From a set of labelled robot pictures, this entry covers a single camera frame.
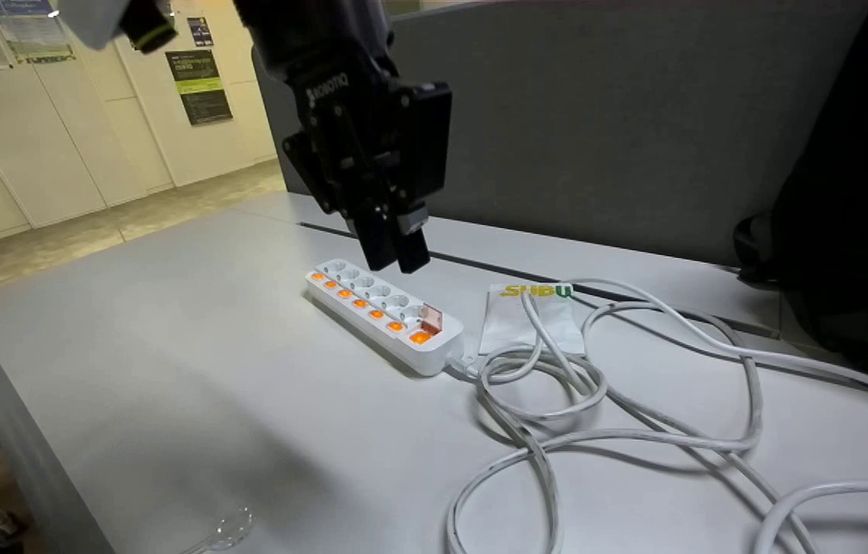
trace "floor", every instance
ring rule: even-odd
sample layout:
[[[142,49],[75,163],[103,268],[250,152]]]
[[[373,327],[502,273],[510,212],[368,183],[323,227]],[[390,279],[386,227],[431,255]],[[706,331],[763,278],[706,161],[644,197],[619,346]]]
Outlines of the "floor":
[[[107,212],[8,237],[0,241],[0,285],[271,190],[284,190],[284,176],[278,163],[252,167],[190,187],[165,190]],[[28,519],[24,499],[17,489],[12,471],[5,462],[5,455],[0,455],[0,509]],[[22,545],[24,554],[47,550],[41,530],[35,527],[24,533]]]

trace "table surface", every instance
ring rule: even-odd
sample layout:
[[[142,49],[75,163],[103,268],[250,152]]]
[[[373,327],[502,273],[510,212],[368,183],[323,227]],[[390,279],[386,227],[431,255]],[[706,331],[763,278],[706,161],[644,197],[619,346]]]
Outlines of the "table surface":
[[[65,527],[51,537],[59,550],[189,550],[241,505],[257,513],[241,550],[445,550],[446,505],[509,446],[476,424],[471,386],[397,373],[301,297],[319,262],[360,262],[356,241],[301,223],[337,224],[309,197],[274,194],[0,288],[0,437],[31,464],[31,509],[56,518],[41,523]],[[461,223],[431,223],[429,242],[441,259],[424,271],[383,278],[455,315],[468,347],[504,271],[609,273],[790,331],[776,297],[703,262]],[[615,323],[594,353],[615,389],[703,431],[745,423],[729,364]],[[780,494],[868,478],[866,390],[763,373],[763,398],[751,464]],[[642,428],[615,406],[599,424]],[[729,554],[759,530],[745,501],[667,446],[612,444],[554,469],[567,554]],[[827,550],[868,554],[868,495],[803,513]],[[471,499],[461,533],[471,550],[539,550],[542,519],[530,469],[515,469]]]

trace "power strip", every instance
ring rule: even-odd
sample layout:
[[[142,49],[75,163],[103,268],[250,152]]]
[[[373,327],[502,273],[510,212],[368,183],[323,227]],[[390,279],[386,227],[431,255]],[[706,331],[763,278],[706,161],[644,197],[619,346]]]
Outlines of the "power strip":
[[[333,259],[305,273],[311,299],[417,376],[438,376],[461,347],[461,323],[377,273]]]

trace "robotic arm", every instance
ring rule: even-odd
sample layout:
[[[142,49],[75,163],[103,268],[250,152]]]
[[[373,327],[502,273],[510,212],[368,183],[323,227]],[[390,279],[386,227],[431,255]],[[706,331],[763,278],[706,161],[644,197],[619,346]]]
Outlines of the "robotic arm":
[[[284,139],[284,153],[321,210],[346,217],[373,271],[421,268],[424,197],[445,187],[446,82],[397,80],[379,0],[238,0],[238,14],[296,96],[301,129]],[[89,47],[125,30],[150,52],[177,35],[157,0],[71,0],[62,20]]]

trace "wire bundle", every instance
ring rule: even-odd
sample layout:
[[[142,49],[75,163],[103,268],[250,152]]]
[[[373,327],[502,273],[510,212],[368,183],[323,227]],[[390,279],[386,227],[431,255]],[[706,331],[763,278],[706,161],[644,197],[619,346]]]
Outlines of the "wire bundle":
[[[683,317],[670,305],[655,299],[652,293],[630,285],[630,284],[619,284],[619,279],[608,279],[608,278],[581,278],[581,279],[574,279],[574,284],[576,285],[581,285],[581,284],[612,285],[612,288],[624,288],[638,299],[638,301],[594,305],[581,297],[574,297],[580,305],[590,309],[590,315],[581,323],[584,338],[590,337],[599,320],[615,317],[629,327],[638,327],[638,331],[658,337],[664,341],[676,341],[680,347],[698,350],[706,358],[720,358],[720,360],[740,364],[741,373],[745,373],[745,394],[749,394],[745,428],[741,428],[740,437],[709,437],[698,428],[609,389],[605,373],[590,364],[590,353],[567,358],[562,347],[554,347],[554,338],[549,337],[545,323],[539,320],[530,297],[523,297],[523,311],[527,311],[527,317],[530,317],[530,323],[539,337],[537,347],[499,350],[499,353],[487,358],[480,370],[471,370],[458,360],[453,364],[455,376],[461,376],[461,380],[476,376],[471,382],[478,386],[480,406],[504,431],[504,441],[515,444],[517,449],[509,454],[504,459],[487,464],[480,473],[476,473],[461,485],[461,494],[455,495],[455,501],[449,505],[449,513],[446,513],[446,545],[449,545],[449,550],[455,550],[455,554],[468,550],[466,542],[461,542],[461,533],[458,533],[458,519],[461,519],[468,499],[487,481],[494,481],[497,473],[502,473],[502,471],[509,471],[521,462],[530,462],[534,473],[539,478],[545,513],[549,513],[545,550],[558,554],[562,542],[565,542],[562,494],[558,494],[558,478],[554,478],[549,455],[576,449],[581,444],[635,441],[635,444],[678,446],[687,455],[692,455],[695,462],[703,462],[706,469],[711,469],[711,455],[715,455],[715,459],[726,462],[732,471],[740,471],[749,483],[755,483],[760,489],[760,495],[769,501],[769,505],[760,505],[760,501],[745,495],[745,501],[763,518],[763,527],[760,527],[759,542],[755,542],[755,554],[769,554],[772,542],[783,542],[790,550],[803,549],[808,554],[815,554],[815,545],[814,545],[808,527],[794,518],[794,509],[815,499],[815,495],[868,494],[868,483],[821,483],[821,485],[811,485],[811,489],[802,489],[794,495],[780,499],[780,494],[745,462],[745,455],[763,437],[763,394],[760,394],[759,370],[768,366],[768,370],[815,376],[815,380],[827,380],[827,382],[841,382],[841,386],[860,386],[860,389],[868,389],[868,376],[846,370],[846,366],[838,366],[838,364],[824,364],[824,360],[741,347],[726,323],[720,323],[715,317],[703,317],[703,315]],[[644,327],[642,320],[629,317],[635,311],[658,311],[658,315],[678,320],[695,341],[683,341],[683,338],[664,337],[652,327]],[[726,341],[709,337],[692,320],[715,327]],[[523,408],[523,406],[502,400],[502,394],[499,394],[502,386],[515,386],[515,382],[521,382],[534,373],[551,376],[570,394],[570,406],[551,408],[551,414],[534,414],[534,408]],[[642,424],[647,424],[647,431],[642,431],[642,428],[584,431],[589,416],[594,416],[605,400],[612,400],[619,408],[624,408]],[[780,537],[785,519],[792,523],[798,545],[790,537]]]

